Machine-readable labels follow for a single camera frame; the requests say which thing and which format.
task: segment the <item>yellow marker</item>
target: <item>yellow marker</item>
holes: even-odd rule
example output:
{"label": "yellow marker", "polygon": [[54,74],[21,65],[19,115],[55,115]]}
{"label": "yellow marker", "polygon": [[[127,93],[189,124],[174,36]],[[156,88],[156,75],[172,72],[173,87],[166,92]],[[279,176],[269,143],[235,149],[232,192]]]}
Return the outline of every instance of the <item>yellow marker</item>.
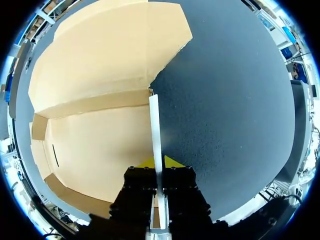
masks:
{"label": "yellow marker", "polygon": [[[164,162],[165,162],[166,168],[171,168],[171,167],[183,168],[184,167],[184,165],[182,165],[181,163],[178,163],[177,161],[173,160],[172,158],[170,158],[168,156],[164,156]],[[147,160],[144,163],[137,166],[137,168],[144,168],[144,167],[149,167],[151,169],[154,169],[155,168],[154,158],[152,157],[149,160]]]}

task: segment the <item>cardboard flap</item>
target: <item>cardboard flap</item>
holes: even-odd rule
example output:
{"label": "cardboard flap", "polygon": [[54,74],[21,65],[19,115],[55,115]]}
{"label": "cardboard flap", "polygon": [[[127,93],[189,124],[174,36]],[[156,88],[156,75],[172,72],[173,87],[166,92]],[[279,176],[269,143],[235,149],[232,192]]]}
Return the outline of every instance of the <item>cardboard flap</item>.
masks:
{"label": "cardboard flap", "polygon": [[46,130],[48,119],[39,114],[33,116],[31,139],[44,141],[46,138]]}
{"label": "cardboard flap", "polygon": [[109,217],[110,202],[85,196],[65,187],[53,173],[46,177],[44,181],[57,197],[63,199],[67,204],[87,214]]}
{"label": "cardboard flap", "polygon": [[146,90],[191,38],[179,4],[141,2],[95,14],[59,36],[36,62],[34,111]]}
{"label": "cardboard flap", "polygon": [[53,40],[55,41],[59,36],[61,36],[69,29],[73,28],[75,25],[80,24],[84,20],[89,19],[96,14],[119,8],[128,4],[143,3],[147,1],[148,0],[99,0],[93,2],[90,5],[81,8],[80,10],[69,16],[67,19],[65,19],[63,22],[61,22],[54,33]]}

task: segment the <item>cardboard wall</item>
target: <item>cardboard wall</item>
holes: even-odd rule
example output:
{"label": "cardboard wall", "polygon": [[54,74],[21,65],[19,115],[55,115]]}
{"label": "cardboard wall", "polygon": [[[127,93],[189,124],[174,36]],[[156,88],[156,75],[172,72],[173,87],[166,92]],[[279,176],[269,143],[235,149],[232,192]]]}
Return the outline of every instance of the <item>cardboard wall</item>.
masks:
{"label": "cardboard wall", "polygon": [[29,90],[34,110],[146,90],[191,38],[179,4],[142,2],[95,14],[64,32],[37,61],[30,82],[36,90]]}
{"label": "cardboard wall", "polygon": [[59,29],[30,80],[32,154],[59,198],[106,217],[153,156],[150,83],[192,34],[179,4],[145,0],[101,0]]}
{"label": "cardboard wall", "polygon": [[77,11],[76,14],[72,14],[66,20],[64,20],[56,29],[53,40],[56,40],[59,36],[61,36],[69,29],[73,28],[75,25],[81,24],[82,21],[89,19],[96,14],[119,8],[128,4],[143,3],[147,1],[148,0],[99,0],[91,3],[90,5]]}

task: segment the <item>gray floor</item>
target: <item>gray floor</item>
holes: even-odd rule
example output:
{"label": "gray floor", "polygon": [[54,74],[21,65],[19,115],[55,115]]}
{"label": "gray floor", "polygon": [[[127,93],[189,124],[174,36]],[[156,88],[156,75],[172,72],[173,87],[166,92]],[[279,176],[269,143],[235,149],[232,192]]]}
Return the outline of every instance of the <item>gray floor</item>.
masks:
{"label": "gray floor", "polygon": [[[73,8],[40,40],[21,76],[16,107],[18,144],[30,177],[53,203],[83,219],[88,217],[50,191],[33,161],[28,87],[59,23],[90,2]],[[193,40],[151,85],[159,94],[163,153],[193,166],[217,219],[250,200],[285,165],[295,132],[293,93],[271,36],[240,0],[172,2],[181,4]]]}

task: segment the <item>cardboard box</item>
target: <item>cardboard box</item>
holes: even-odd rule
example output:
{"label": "cardboard box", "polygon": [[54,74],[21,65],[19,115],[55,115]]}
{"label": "cardboard box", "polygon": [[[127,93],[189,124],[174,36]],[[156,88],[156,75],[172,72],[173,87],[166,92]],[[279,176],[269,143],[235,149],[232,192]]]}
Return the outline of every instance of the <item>cardboard box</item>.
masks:
{"label": "cardboard box", "polygon": [[34,26],[36,26],[36,27],[40,27],[40,25],[44,22],[45,20],[42,18],[42,17],[37,17],[36,18],[36,21],[35,21],[35,23],[34,23]]}
{"label": "cardboard box", "polygon": [[57,4],[54,1],[51,1],[44,9],[43,11],[48,14],[52,9],[55,8],[55,6],[57,6]]}
{"label": "cardboard box", "polygon": [[[102,13],[102,2],[110,1],[88,7]],[[119,2],[66,25],[35,63],[28,91],[42,178],[66,203],[103,217],[127,168],[153,156],[149,86],[192,39],[179,4]]]}
{"label": "cardboard box", "polygon": [[37,29],[38,29],[37,26],[32,26],[30,28],[29,32],[27,33],[26,38],[31,40],[34,37],[34,35],[36,34]]}

